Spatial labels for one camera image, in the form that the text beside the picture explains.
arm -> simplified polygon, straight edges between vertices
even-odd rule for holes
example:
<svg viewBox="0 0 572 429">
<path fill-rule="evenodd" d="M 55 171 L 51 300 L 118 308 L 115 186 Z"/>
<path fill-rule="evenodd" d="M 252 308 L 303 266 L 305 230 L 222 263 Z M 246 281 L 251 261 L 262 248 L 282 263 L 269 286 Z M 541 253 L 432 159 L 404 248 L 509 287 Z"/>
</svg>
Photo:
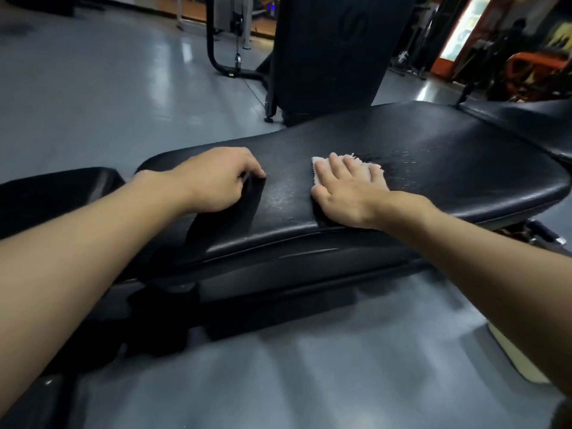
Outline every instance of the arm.
<svg viewBox="0 0 572 429">
<path fill-rule="evenodd" d="M 385 231 L 443 271 L 568 397 L 572 397 L 572 259 L 447 215 L 425 197 L 390 192 L 378 165 L 332 154 L 312 195 L 331 219 Z"/>
<path fill-rule="evenodd" d="M 265 177 L 247 149 L 212 149 L 0 241 L 0 416 L 143 245 L 184 213 L 231 206 L 243 172 Z"/>
</svg>

cloth rag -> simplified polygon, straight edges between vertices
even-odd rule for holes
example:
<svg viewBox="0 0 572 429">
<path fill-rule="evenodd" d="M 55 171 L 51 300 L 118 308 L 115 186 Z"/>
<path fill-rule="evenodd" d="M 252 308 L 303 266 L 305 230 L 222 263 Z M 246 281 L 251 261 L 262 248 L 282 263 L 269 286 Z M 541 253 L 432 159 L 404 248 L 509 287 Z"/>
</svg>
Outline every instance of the cloth rag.
<svg viewBox="0 0 572 429">
<path fill-rule="evenodd" d="M 358 157 L 354 157 L 353 154 L 340 156 L 340 158 L 345 158 L 345 157 L 351 157 L 354 158 L 354 160 L 358 161 L 359 165 L 361 166 L 361 171 L 363 172 L 363 176 L 366 178 L 368 182 L 371 182 L 371 172 L 369 171 L 369 165 L 373 164 L 372 162 L 362 162 L 361 159 L 359 159 Z M 318 178 L 318 173 L 316 173 L 316 163 L 318 161 L 323 161 L 324 164 L 327 166 L 327 168 L 331 169 L 328 158 L 313 157 L 312 169 L 314 171 L 314 185 L 321 185 L 320 178 Z"/>
</svg>

gray floor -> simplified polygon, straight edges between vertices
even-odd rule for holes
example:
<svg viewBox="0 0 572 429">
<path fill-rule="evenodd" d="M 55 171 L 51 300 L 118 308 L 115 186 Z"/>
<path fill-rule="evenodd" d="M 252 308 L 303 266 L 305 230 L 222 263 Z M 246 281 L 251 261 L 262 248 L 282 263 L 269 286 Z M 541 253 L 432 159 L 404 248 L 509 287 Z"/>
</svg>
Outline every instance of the gray floor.
<svg viewBox="0 0 572 429">
<path fill-rule="evenodd" d="M 271 47 L 254 42 L 245 67 Z M 217 43 L 232 63 L 233 43 Z M 109 9 L 78 18 L 0 4 L 0 182 L 83 166 L 129 177 L 157 153 L 281 129 L 256 82 L 213 73 L 204 28 Z M 388 73 L 375 103 L 457 93 Z M 572 237 L 570 202 L 545 214 Z M 547 427 L 561 395 L 511 367 L 436 274 L 349 290 L 354 305 L 85 376 L 78 428 Z"/>
</svg>

hand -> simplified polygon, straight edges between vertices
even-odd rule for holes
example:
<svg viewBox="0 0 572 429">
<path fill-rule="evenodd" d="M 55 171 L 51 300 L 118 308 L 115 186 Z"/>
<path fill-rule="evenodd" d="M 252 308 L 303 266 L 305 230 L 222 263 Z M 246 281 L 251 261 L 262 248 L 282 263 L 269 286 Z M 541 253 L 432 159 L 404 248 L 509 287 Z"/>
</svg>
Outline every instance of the hand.
<svg viewBox="0 0 572 429">
<path fill-rule="evenodd" d="M 369 181 L 357 158 L 332 153 L 329 163 L 331 170 L 323 162 L 316 163 L 321 185 L 312 187 L 312 197 L 337 223 L 394 234 L 404 223 L 420 216 L 422 210 L 436 209 L 421 195 L 390 191 L 378 164 L 369 166 Z"/>
<path fill-rule="evenodd" d="M 251 172 L 266 178 L 246 147 L 216 147 L 187 159 L 160 176 L 161 187 L 174 194 L 180 213 L 218 212 L 239 201 L 242 176 Z"/>
</svg>

black vinyl upholstery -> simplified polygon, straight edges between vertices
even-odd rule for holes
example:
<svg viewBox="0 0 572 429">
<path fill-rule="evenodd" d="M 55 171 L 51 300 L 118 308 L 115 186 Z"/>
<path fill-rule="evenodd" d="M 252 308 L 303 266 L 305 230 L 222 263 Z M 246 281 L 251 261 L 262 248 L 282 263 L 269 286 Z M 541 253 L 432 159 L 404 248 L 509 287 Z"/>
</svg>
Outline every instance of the black vinyl upholstery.
<svg viewBox="0 0 572 429">
<path fill-rule="evenodd" d="M 334 251 L 384 249 L 377 255 L 385 266 L 415 258 L 381 232 L 345 228 L 322 215 L 310 196 L 311 157 L 332 151 L 377 162 L 391 189 L 426 195 L 445 212 L 490 229 L 549 208 L 568 195 L 571 185 L 562 166 L 516 136 L 453 107 L 425 102 L 347 111 L 217 145 L 250 148 L 268 179 L 248 180 L 234 207 L 198 215 L 185 246 L 162 256 L 147 282 L 171 286 L 203 280 L 301 253 L 335 259 Z M 139 170 L 169 170 L 211 147 L 163 153 Z M 224 295 L 221 291 L 217 297 Z"/>
<path fill-rule="evenodd" d="M 461 108 L 534 144 L 566 165 L 572 165 L 572 100 L 470 101 Z"/>
<path fill-rule="evenodd" d="M 0 239 L 85 206 L 124 181 L 105 167 L 68 170 L 0 185 Z"/>
</svg>

